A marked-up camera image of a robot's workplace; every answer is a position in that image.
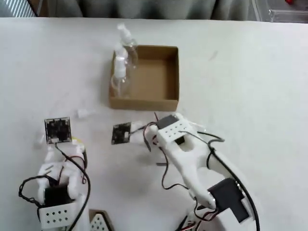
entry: cardboard box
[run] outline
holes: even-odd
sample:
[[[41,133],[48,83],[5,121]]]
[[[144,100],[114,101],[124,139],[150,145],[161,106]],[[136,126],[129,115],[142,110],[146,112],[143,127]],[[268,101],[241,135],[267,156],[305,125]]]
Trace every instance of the cardboard box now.
[[[175,111],[179,102],[180,88],[179,49],[166,46],[138,46],[138,58],[138,67],[130,76],[129,98],[116,97],[110,85],[110,107],[144,111]]]

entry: electronic component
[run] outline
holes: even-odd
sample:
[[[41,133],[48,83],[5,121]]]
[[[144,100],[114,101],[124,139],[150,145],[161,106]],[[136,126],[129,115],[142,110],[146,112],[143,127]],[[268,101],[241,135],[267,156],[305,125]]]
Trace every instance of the electronic component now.
[[[67,184],[57,185],[45,189],[45,207],[72,203],[67,191]]]
[[[216,200],[218,212],[223,212],[230,208],[239,223],[249,218],[249,214],[242,204],[244,195],[235,180],[226,178],[209,188],[208,191]]]
[[[128,143],[131,123],[114,125],[111,144]]]
[[[158,120],[156,122],[156,125],[157,125],[158,129],[163,129],[163,128],[168,127],[169,125],[177,122],[178,120],[179,119],[176,118],[174,115],[168,115],[168,116]]]
[[[70,118],[45,119],[45,133],[47,144],[71,142]]]

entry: plastic bottle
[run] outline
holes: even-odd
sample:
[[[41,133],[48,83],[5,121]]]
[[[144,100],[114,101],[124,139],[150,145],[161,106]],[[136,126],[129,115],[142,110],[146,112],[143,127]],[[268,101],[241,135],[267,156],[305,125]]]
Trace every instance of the plastic bottle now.
[[[129,78],[126,72],[125,58],[123,57],[115,57],[115,70],[111,77],[111,86],[116,97],[128,97]]]
[[[131,60],[132,68],[136,68],[138,65],[138,44],[124,24],[118,24],[117,29],[120,32],[121,43],[128,52],[128,59]]]
[[[126,69],[130,70],[132,67],[131,57],[128,56],[127,50],[123,47],[121,43],[117,43],[115,46],[115,54],[117,57],[123,57],[125,59]]]

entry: black wire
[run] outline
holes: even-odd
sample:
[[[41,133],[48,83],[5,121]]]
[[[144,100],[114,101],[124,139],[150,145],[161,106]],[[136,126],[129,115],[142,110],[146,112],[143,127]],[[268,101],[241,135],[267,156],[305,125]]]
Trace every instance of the black wire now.
[[[67,156],[64,152],[62,152],[59,148],[58,148],[58,145],[57,143],[54,144],[54,146],[56,147],[56,149],[58,149],[61,154],[67,159],[69,160],[70,162],[72,162],[74,165],[76,165],[76,167],[79,168],[79,170],[83,173],[83,175],[87,178],[87,182],[88,182],[88,193],[87,193],[87,196],[86,196],[86,200],[83,204],[83,206],[81,207],[80,209],[80,212],[77,214],[74,222],[72,223],[72,225],[70,226],[69,230],[68,231],[72,231],[73,228],[76,226],[78,220],[80,219],[83,211],[85,210],[86,206],[87,206],[87,203],[88,203],[88,200],[89,200],[89,197],[90,197],[90,192],[91,192],[91,183],[90,183],[90,178],[89,176],[87,175],[86,171],[75,161],[73,160],[71,157]]]
[[[217,139],[211,140],[211,141],[209,141],[207,143],[204,140],[202,140],[201,138],[195,136],[197,139],[201,140],[202,142],[204,142],[204,143],[206,143],[208,145],[208,147],[209,147],[209,149],[211,150],[211,153],[212,153],[211,155],[213,155],[221,163],[221,165],[223,165],[227,169],[227,171],[231,174],[231,176],[239,183],[240,187],[242,188],[242,190],[246,194],[246,196],[248,198],[248,201],[249,201],[249,203],[251,205],[251,208],[253,210],[253,213],[254,213],[254,216],[255,216],[255,220],[256,220],[256,230],[260,231],[260,221],[259,221],[259,215],[258,215],[258,212],[257,212],[257,208],[256,208],[255,203],[254,203],[252,197],[250,196],[248,190],[246,189],[244,184],[241,182],[241,180],[237,177],[237,175],[225,164],[225,162],[223,162],[223,160],[221,160],[219,158],[219,156],[216,155],[215,149],[211,146],[212,142],[216,142],[216,141],[222,142],[222,141],[224,141],[224,139],[222,139],[222,138],[220,138],[218,136],[209,134],[209,133],[205,133],[205,132],[198,132],[198,133],[205,134],[205,135],[210,135],[210,136],[213,136],[213,137],[217,138]]]
[[[165,156],[165,159],[166,159],[166,169],[165,169],[165,172],[164,172],[163,177],[162,177],[162,186],[163,186],[163,188],[165,190],[169,190],[169,189],[172,189],[175,186],[182,186],[183,188],[188,190],[189,188],[187,188],[185,185],[182,185],[182,184],[179,184],[179,183],[173,184],[173,185],[171,185],[170,187],[167,187],[167,188],[164,186],[164,180],[165,180],[166,174],[167,174],[168,169],[169,169],[169,161],[167,159],[167,156],[166,156],[166,153],[164,152],[164,150],[161,147],[158,147],[158,148],[163,152],[163,154]]]
[[[212,156],[212,154],[215,152],[215,149],[211,146],[211,143],[213,142],[224,142],[225,139],[219,137],[219,136],[216,136],[216,135],[213,135],[211,133],[207,133],[207,132],[202,132],[202,131],[198,131],[199,134],[203,134],[203,135],[207,135],[207,136],[212,136],[212,137],[215,137],[215,139],[212,139],[210,140],[207,145],[208,145],[208,148],[210,149],[210,153],[209,155],[207,156],[207,159],[206,159],[206,167],[208,169],[210,169],[210,166],[209,166],[209,161],[210,161],[210,158]]]
[[[41,179],[41,178],[46,178],[48,179],[49,181],[49,184],[50,186],[54,186],[54,185],[57,185],[59,184],[59,181],[55,180],[54,178],[48,176],[48,175],[42,175],[42,176],[35,176],[35,177],[30,177],[28,179],[25,179],[22,184],[19,186],[19,191],[18,191],[18,196],[23,198],[24,200],[30,202],[30,203],[33,203],[35,204],[38,208],[42,208],[43,206],[36,200],[34,199],[34,197],[26,197],[23,195],[23,189],[24,189],[24,186],[27,182],[31,181],[31,180],[35,180],[35,179]]]
[[[143,130],[143,129],[145,128],[145,126],[146,126],[146,125],[144,125],[144,126],[142,126],[142,127],[138,128],[138,129],[136,129],[136,130],[132,131],[132,132],[130,133],[130,135],[132,135],[132,134],[136,133],[137,131],[141,131],[141,130]]]
[[[193,209],[194,215],[195,215],[198,219],[200,219],[201,221],[211,221],[211,218],[210,218],[210,219],[205,219],[205,218],[202,218],[201,216],[197,215],[196,210],[197,210],[197,207],[198,207],[198,201],[197,201],[197,198],[196,198],[196,197],[195,197],[194,199],[196,200],[196,205],[195,205],[195,207],[194,207],[194,209]],[[218,210],[215,209],[214,211],[209,212],[208,214],[216,213],[217,211],[218,211]]]

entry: white tabletop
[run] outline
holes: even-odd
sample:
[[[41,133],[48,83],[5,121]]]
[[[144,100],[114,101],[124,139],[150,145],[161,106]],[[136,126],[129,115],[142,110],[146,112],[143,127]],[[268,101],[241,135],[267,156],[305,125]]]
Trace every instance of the white tabletop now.
[[[1,229],[39,230],[35,206],[17,192],[43,163],[34,146],[43,119],[58,116],[71,116],[86,145],[90,208],[107,210],[117,231],[172,231],[185,215],[191,199],[161,188],[164,168],[144,145],[111,145],[114,124],[154,119],[108,108],[123,21],[140,44],[179,47],[178,111],[226,139],[216,147],[250,182],[261,230],[307,230],[308,25],[76,18],[0,19]],[[97,114],[78,120],[78,108]],[[179,181],[172,167],[166,184]]]

